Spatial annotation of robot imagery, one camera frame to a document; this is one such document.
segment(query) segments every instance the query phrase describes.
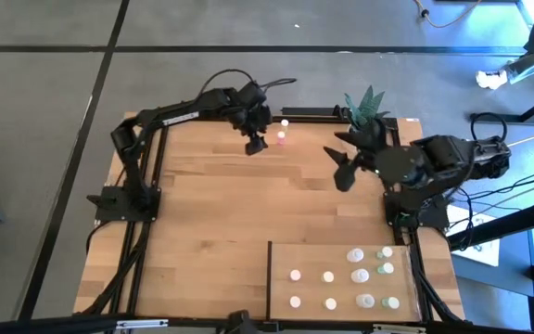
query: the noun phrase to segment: artificial plant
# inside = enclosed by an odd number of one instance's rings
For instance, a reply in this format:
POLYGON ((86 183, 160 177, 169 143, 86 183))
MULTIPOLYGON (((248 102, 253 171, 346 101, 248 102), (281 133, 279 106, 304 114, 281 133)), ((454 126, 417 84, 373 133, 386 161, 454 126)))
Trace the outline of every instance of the artificial plant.
POLYGON ((347 93, 345 94, 345 102, 348 104, 351 113, 349 119, 354 130, 360 131, 366 128, 366 125, 370 124, 374 118, 382 117, 387 113, 378 114, 378 108, 380 108, 384 95, 385 92, 382 92, 375 96, 374 89, 370 85, 362 97, 360 106, 356 107, 351 101, 351 97, 347 93))

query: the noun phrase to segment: concrete floor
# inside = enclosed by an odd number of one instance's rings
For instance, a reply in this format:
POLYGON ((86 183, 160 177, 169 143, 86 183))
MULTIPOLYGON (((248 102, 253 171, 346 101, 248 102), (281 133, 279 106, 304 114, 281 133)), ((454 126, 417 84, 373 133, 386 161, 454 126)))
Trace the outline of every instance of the concrete floor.
MULTIPOLYGON (((436 21, 450 20, 469 6, 424 3, 436 21)), ((0 44, 105 45, 119 4, 0 0, 0 44)), ((416 5, 405 0, 227 0, 219 6, 210 0, 140 0, 130 4, 119 44, 521 46, 527 37, 528 27, 512 4, 482 4, 463 22, 435 30, 419 22, 416 5)), ((97 53, 0 54, 0 211, 7 217, 0 225, 0 321, 14 316, 101 59, 97 53)), ((421 119, 425 135, 470 137, 467 113, 520 113, 534 105, 534 76, 497 91, 477 87, 475 71, 497 69, 506 60, 433 54, 115 54, 35 316, 71 312, 95 212, 85 196, 98 193, 104 183, 112 154, 108 134, 125 111, 191 98, 215 71, 236 67, 259 82, 299 79, 270 90, 272 109, 341 104, 343 93, 358 98, 372 84, 386 91, 381 109, 421 119)), ((214 84, 242 83, 230 74, 214 84)), ((499 131, 480 125, 478 133, 499 131)), ((507 141, 530 135, 534 127, 512 126, 507 141)), ((513 152, 507 175, 465 188, 508 186, 534 173, 534 141, 513 152)), ((534 193, 508 204, 534 204, 534 193)), ((470 320, 528 328, 524 312, 506 311, 508 304, 520 303, 517 296, 463 280, 459 286, 470 320)), ((527 307, 526 299, 520 305, 519 310, 527 307)))

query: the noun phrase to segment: metal bracket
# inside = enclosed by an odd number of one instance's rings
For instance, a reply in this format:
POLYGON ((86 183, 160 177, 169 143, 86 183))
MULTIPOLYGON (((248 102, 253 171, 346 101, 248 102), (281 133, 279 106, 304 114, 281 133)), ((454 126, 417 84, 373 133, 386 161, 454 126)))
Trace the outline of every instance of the metal bracket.
POLYGON ((407 327, 400 325, 378 325, 374 324, 373 333, 387 334, 426 334, 425 328, 407 327))
POLYGON ((401 193, 385 192, 385 215, 387 224, 393 227, 435 227, 443 229, 449 225, 449 217, 446 213, 449 202, 442 195, 436 195, 429 199, 417 215, 409 215, 401 210, 401 193))
POLYGON ((277 333, 280 332, 282 329, 279 326, 278 321, 264 321, 261 324, 260 330, 265 333, 277 333))
POLYGON ((135 208, 129 194, 121 186, 105 186, 102 193, 87 198, 98 208, 95 218, 101 222, 153 222, 158 217, 160 188, 150 188, 150 204, 145 210, 135 208))
POLYGON ((117 321, 117 329, 163 328, 167 326, 168 319, 117 321))

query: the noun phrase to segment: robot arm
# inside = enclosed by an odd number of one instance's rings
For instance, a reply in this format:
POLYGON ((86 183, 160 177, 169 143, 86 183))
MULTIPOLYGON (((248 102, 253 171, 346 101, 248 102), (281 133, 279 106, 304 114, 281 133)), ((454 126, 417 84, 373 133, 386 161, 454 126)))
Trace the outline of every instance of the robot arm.
MULTIPOLYGON (((295 79, 286 79, 285 84, 294 81, 295 79)), ((246 154, 252 155, 267 148, 265 140, 259 135, 264 134, 267 125, 272 122, 269 107, 263 105, 265 100, 263 88, 254 81, 249 81, 240 90, 212 89, 200 93, 193 100, 168 107, 144 109, 135 117, 124 120, 112 131, 111 138, 124 167, 125 182, 123 186, 105 186, 100 196, 88 196, 98 207, 96 219, 149 221, 156 217, 159 189, 145 184, 138 161, 146 141, 160 128, 194 119, 226 119, 241 135, 249 138, 245 145, 246 154), (141 127, 139 135, 135 133, 135 126, 141 127)))
POLYGON ((378 174, 387 188, 400 185, 399 191, 388 191, 385 201, 388 212, 401 226, 448 225, 448 198, 464 181, 497 178, 508 170, 510 149, 502 138, 494 136, 467 141, 452 135, 434 135, 410 143, 390 147, 386 142, 385 125, 374 119, 367 133, 335 133, 338 138, 357 148, 350 159, 347 153, 324 148, 337 163, 334 174, 337 189, 348 191, 355 182, 358 168, 378 174), (451 194, 443 196, 447 190, 451 194), (421 214, 433 213, 430 217, 421 214))

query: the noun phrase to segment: wooden tabletop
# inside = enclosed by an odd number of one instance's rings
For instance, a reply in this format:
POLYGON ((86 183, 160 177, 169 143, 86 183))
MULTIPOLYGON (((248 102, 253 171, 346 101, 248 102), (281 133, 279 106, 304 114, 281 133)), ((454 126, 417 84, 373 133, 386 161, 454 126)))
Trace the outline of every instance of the wooden tabletop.
MULTIPOLYGON (((398 119, 400 141, 421 137, 418 120, 398 119)), ((247 157, 245 137, 225 122, 188 122, 169 131, 162 198, 147 246, 136 313, 145 316, 225 318, 246 309, 266 314, 267 243, 391 245, 383 187, 373 173, 356 173, 351 191, 335 189, 336 165, 323 146, 352 151, 333 136, 342 124, 292 123, 277 145, 247 157)), ((152 152, 158 143, 156 133, 152 152)), ((151 171, 155 155, 150 157, 151 171)), ((108 182, 121 163, 113 158, 108 182)), ((89 306, 117 269, 125 223, 112 223, 93 237, 75 311, 89 306)), ((463 308, 445 238, 420 228, 426 276, 457 315, 463 308)), ((121 298, 125 309, 131 278, 121 298)))

